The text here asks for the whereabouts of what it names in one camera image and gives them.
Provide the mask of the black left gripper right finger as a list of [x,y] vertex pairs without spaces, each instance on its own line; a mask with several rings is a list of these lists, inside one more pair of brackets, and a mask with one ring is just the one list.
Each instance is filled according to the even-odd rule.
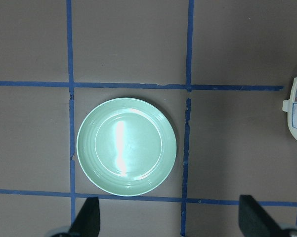
[[245,237],[288,236],[251,195],[239,197],[238,224]]

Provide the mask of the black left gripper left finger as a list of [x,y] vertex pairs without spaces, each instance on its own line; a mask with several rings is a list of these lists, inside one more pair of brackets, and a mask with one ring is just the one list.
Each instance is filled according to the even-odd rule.
[[100,232],[98,197],[88,197],[68,233],[71,237],[97,237]]

